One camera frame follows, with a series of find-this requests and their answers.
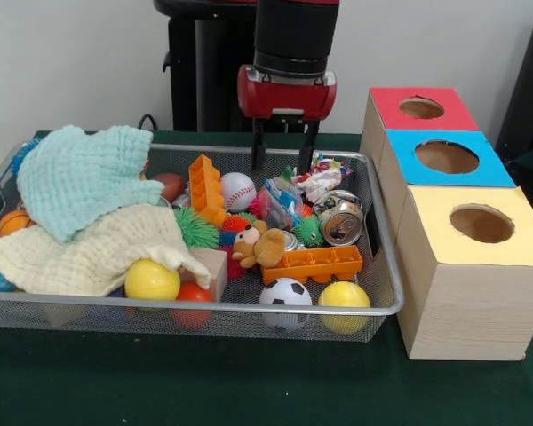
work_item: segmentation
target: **soccer ball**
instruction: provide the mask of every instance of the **soccer ball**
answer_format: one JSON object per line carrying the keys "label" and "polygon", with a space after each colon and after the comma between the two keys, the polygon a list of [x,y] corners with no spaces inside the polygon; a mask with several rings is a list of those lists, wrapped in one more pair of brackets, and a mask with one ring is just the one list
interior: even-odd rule
{"label": "soccer ball", "polygon": [[[312,297],[298,281],[279,278],[265,286],[259,303],[312,306]],[[306,313],[263,313],[262,316],[269,327],[286,333],[300,330],[309,318]]]}

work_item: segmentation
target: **stacked wooden boxes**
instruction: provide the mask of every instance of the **stacked wooden boxes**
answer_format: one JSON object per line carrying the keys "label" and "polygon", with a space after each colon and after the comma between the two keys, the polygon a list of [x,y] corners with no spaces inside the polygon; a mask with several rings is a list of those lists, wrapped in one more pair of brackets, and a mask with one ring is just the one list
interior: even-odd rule
{"label": "stacked wooden boxes", "polygon": [[533,336],[533,209],[452,89],[370,90],[375,163],[402,269],[411,359],[524,357]]}

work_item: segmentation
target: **small brown teddy bear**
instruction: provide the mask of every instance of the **small brown teddy bear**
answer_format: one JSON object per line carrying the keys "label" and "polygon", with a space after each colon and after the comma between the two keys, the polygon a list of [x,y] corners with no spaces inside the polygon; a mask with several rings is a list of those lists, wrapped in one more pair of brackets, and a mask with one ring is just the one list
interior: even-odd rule
{"label": "small brown teddy bear", "polygon": [[284,234],[280,229],[267,229],[262,220],[247,225],[244,231],[235,236],[233,260],[240,260],[242,268],[249,269],[255,264],[272,268],[284,254]]}

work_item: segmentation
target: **green spiky ball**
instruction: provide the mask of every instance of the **green spiky ball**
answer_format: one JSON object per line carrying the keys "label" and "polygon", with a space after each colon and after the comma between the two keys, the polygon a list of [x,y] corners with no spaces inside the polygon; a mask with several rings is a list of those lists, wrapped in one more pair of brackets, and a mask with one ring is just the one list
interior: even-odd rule
{"label": "green spiky ball", "polygon": [[320,231],[320,219],[316,216],[305,217],[292,229],[298,241],[309,249],[317,249],[323,244],[322,232]]}
{"label": "green spiky ball", "polygon": [[257,222],[257,218],[254,215],[252,215],[251,213],[247,213],[246,211],[244,211],[242,213],[237,213],[236,215],[240,216],[240,217],[244,217],[245,219],[250,220],[252,224]]}
{"label": "green spiky ball", "polygon": [[186,245],[204,249],[219,247],[219,229],[201,218],[193,208],[175,209],[176,222]]}

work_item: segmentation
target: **yellow ball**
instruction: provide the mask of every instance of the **yellow ball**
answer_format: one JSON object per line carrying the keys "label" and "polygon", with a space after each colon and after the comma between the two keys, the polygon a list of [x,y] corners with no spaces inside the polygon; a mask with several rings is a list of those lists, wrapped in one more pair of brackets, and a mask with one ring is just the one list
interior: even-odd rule
{"label": "yellow ball", "polygon": [[[370,308],[370,299],[361,287],[353,282],[339,281],[330,284],[320,294],[320,306],[344,306]],[[321,315],[324,326],[339,335],[351,335],[361,330],[369,321],[367,317],[356,315]]]}
{"label": "yellow ball", "polygon": [[124,291],[134,299],[175,300],[179,292],[179,274],[152,260],[132,264],[126,273]]}

